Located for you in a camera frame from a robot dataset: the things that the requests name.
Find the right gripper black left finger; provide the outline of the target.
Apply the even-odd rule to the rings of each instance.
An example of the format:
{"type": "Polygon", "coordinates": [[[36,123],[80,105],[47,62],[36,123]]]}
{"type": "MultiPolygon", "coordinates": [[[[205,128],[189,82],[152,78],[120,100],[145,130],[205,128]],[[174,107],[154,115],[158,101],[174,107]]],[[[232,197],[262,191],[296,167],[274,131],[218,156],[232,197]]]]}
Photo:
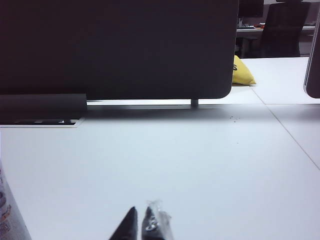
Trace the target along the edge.
{"type": "Polygon", "coordinates": [[[137,240],[138,212],[133,206],[129,209],[109,240],[137,240]]]}

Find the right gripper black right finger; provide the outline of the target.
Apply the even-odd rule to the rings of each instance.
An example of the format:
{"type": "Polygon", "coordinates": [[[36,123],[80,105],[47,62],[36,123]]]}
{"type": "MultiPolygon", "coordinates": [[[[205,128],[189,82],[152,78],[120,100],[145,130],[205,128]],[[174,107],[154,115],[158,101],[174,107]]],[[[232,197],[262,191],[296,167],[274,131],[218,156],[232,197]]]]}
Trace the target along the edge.
{"type": "Polygon", "coordinates": [[[173,240],[171,216],[163,209],[160,200],[148,201],[141,224],[142,240],[173,240]]]}

